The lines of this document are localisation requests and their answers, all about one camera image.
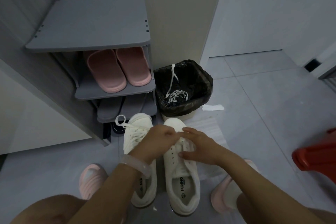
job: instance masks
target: bracelet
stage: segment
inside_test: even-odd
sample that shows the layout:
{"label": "bracelet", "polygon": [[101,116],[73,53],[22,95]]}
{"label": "bracelet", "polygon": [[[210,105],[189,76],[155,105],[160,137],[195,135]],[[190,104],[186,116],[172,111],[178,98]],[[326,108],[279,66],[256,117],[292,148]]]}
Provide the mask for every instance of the bracelet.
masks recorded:
{"label": "bracelet", "polygon": [[152,175],[151,167],[141,160],[134,158],[133,156],[124,154],[120,159],[119,163],[133,167],[134,169],[141,172],[146,179],[148,179]]}

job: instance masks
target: gray shoe rack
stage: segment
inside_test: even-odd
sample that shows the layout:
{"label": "gray shoe rack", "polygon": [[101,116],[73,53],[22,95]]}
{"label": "gray shoe rack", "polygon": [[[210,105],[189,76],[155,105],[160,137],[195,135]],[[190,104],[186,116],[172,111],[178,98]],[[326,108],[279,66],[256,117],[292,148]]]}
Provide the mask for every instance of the gray shoe rack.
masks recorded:
{"label": "gray shoe rack", "polygon": [[[75,98],[97,108],[97,120],[107,124],[119,114],[129,119],[138,112],[157,113],[145,0],[56,0],[26,48],[51,53],[76,85]],[[104,92],[91,75],[82,51],[142,46],[152,80],[144,86],[127,86]],[[112,136],[120,135],[111,132]]]}

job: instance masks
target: red chair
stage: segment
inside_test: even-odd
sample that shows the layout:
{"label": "red chair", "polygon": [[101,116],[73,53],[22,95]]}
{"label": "red chair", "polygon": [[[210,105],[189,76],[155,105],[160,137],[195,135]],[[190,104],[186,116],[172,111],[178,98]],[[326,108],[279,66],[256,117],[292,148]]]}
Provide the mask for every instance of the red chair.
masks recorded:
{"label": "red chair", "polygon": [[293,151],[292,159],[301,171],[320,172],[336,184],[336,128],[320,143]]}

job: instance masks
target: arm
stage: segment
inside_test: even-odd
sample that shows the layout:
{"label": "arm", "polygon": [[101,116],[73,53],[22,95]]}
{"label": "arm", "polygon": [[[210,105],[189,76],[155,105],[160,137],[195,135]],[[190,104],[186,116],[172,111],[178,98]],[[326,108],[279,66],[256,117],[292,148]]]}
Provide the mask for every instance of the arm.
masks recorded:
{"label": "arm", "polygon": [[260,175],[237,154],[193,128],[184,128],[183,131],[179,134],[191,140],[196,145],[196,151],[181,152],[180,157],[223,168],[266,223],[323,223],[308,208]]}
{"label": "arm", "polygon": [[[171,127],[154,126],[129,155],[150,164],[163,155],[180,136]],[[119,164],[92,198],[70,219],[72,223],[120,223],[141,173]]]}

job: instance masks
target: trash bin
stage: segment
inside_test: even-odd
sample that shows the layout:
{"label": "trash bin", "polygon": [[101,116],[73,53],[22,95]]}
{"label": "trash bin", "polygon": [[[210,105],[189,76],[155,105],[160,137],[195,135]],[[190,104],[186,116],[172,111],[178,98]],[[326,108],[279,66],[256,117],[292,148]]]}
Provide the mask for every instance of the trash bin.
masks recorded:
{"label": "trash bin", "polygon": [[[181,120],[192,117],[194,111],[207,103],[212,94],[212,77],[194,60],[184,60],[156,69],[154,79],[157,103],[164,120],[169,117]],[[175,91],[184,91],[186,94],[177,94],[170,101],[167,95]]]}

